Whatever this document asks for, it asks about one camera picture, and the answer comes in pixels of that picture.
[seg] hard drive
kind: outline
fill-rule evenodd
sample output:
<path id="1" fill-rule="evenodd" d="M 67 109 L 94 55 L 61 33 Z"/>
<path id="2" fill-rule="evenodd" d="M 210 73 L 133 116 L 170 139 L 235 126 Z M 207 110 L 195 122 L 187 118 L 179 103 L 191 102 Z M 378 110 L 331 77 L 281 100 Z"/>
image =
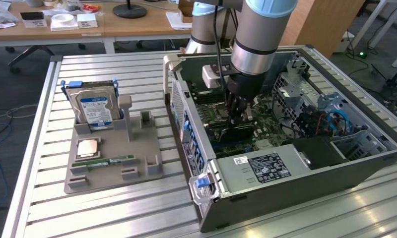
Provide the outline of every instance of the hard drive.
<path id="1" fill-rule="evenodd" d="M 117 106 L 117 81 L 71 81 L 61 90 L 70 102 L 77 123 L 87 123 L 90 130 L 111 127 L 121 118 Z"/>

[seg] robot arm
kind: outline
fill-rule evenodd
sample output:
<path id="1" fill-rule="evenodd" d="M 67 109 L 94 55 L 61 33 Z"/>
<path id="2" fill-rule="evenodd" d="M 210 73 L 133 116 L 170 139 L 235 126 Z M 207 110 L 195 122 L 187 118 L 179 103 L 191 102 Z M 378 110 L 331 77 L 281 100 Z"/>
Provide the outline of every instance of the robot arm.
<path id="1" fill-rule="evenodd" d="M 201 0 L 206 3 L 241 5 L 238 28 L 229 67 L 235 73 L 229 73 L 226 83 L 226 107 L 231 124 L 243 120 L 243 112 L 257 96 L 265 79 L 274 53 L 278 48 L 290 13 L 297 0 Z M 214 6 L 198 3 L 193 10 L 191 39 L 186 53 L 206 53 L 215 49 L 213 34 Z M 218 18 L 229 20 L 226 10 L 217 13 Z"/>

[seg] blue hard drive label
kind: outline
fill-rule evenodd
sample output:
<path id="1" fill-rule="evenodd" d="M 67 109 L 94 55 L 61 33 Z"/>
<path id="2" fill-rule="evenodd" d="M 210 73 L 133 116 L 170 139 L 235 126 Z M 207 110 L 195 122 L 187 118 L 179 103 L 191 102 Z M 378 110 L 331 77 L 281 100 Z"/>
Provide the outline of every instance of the blue hard drive label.
<path id="1" fill-rule="evenodd" d="M 259 183 L 291 176 L 277 153 L 247 159 L 247 162 Z"/>
<path id="2" fill-rule="evenodd" d="M 110 110 L 105 107 L 107 105 L 106 97 L 82 98 L 81 106 L 86 122 L 91 126 L 105 126 L 111 123 Z"/>

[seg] office chair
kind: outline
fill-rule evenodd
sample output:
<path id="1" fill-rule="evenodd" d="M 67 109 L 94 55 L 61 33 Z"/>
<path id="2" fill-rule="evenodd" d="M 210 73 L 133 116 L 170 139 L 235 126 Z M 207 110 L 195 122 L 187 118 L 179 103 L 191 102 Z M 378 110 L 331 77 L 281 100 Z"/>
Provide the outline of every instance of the office chair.
<path id="1" fill-rule="evenodd" d="M 83 44 L 78 44 L 78 48 L 81 50 L 85 50 L 85 45 Z M 35 52 L 37 50 L 42 50 L 45 51 L 50 56 L 54 55 L 54 53 L 50 51 L 50 49 L 46 46 L 30 46 L 13 60 L 10 63 L 7 63 L 6 65 L 9 66 L 9 71 L 14 74 L 19 73 L 19 68 L 13 67 L 14 64 L 17 64 L 23 58 L 26 58 L 33 52 Z M 13 47 L 6 47 L 5 51 L 9 53 L 14 52 L 14 48 Z"/>

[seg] metal workbench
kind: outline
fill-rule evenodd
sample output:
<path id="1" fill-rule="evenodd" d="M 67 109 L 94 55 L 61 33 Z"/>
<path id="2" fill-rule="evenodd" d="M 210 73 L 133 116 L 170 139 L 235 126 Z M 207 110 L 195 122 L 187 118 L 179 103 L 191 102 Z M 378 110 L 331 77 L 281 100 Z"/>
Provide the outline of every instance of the metal workbench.
<path id="1" fill-rule="evenodd" d="M 397 131 L 395 117 L 317 51 L 306 49 Z M 162 94 L 162 57 L 175 52 L 66 56 L 50 62 L 2 237 L 397 237 L 397 163 L 353 189 L 201 234 Z M 150 110 L 158 127 L 163 178 L 81 194 L 63 193 L 73 111 L 62 79 L 117 78 L 131 115 Z"/>

